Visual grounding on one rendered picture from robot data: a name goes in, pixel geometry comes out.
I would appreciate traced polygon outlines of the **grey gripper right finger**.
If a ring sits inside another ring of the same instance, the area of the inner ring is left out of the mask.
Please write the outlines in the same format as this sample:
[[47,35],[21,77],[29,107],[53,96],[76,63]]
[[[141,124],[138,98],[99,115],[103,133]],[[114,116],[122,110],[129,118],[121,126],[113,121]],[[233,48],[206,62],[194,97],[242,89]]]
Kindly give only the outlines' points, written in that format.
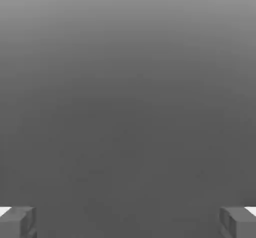
[[221,207],[218,217],[223,238],[256,238],[256,206]]

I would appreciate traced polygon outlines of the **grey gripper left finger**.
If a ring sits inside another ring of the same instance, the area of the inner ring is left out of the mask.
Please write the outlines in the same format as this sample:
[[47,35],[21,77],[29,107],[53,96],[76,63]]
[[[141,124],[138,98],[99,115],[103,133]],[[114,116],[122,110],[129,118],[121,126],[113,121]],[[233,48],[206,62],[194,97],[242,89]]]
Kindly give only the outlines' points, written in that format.
[[0,238],[37,238],[37,209],[0,206]]

